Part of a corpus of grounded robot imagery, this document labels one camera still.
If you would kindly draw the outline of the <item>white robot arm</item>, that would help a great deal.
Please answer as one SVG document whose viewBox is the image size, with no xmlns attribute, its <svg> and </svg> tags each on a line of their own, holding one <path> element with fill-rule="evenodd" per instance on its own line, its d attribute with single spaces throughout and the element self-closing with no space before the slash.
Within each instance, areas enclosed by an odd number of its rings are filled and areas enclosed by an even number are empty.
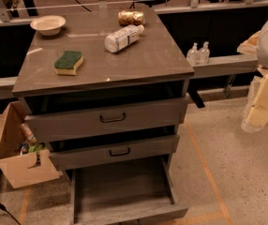
<svg viewBox="0 0 268 225">
<path fill-rule="evenodd" d="M 254 53 L 258 64 L 268 70 L 268 21 L 260 31 L 253 34 L 237 48 L 242 54 Z M 245 132 L 257 132 L 268 123 L 268 73 L 255 77 L 250 84 L 247 104 L 241 128 Z"/>
</svg>

